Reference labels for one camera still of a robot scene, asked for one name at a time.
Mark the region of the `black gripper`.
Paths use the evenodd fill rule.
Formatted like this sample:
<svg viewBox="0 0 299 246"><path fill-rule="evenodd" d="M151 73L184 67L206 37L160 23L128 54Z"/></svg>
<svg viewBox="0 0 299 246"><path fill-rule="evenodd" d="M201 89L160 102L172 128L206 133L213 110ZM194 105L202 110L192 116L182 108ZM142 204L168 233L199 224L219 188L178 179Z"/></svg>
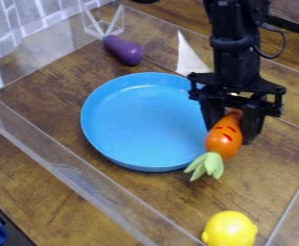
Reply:
<svg viewBox="0 0 299 246"><path fill-rule="evenodd" d="M201 112L207 130L225 116L225 109L243 110L243 144L251 144L261 134L265 116L281 117L286 88L262 77L257 77L239 88L223 86L214 73L190 73L188 98L201 104Z"/></svg>

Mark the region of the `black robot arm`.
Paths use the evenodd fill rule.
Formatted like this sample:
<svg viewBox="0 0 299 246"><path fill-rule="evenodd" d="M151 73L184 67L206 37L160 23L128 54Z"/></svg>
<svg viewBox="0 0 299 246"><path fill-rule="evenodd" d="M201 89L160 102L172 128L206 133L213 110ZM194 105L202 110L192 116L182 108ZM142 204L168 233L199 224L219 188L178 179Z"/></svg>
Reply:
<svg viewBox="0 0 299 246"><path fill-rule="evenodd" d="M286 88L261 77L261 29L270 29L270 0L203 0L213 25L214 71L190 73L188 98L198 101L213 128L227 108L243 112L243 142L261 134L267 116L283 114Z"/></svg>

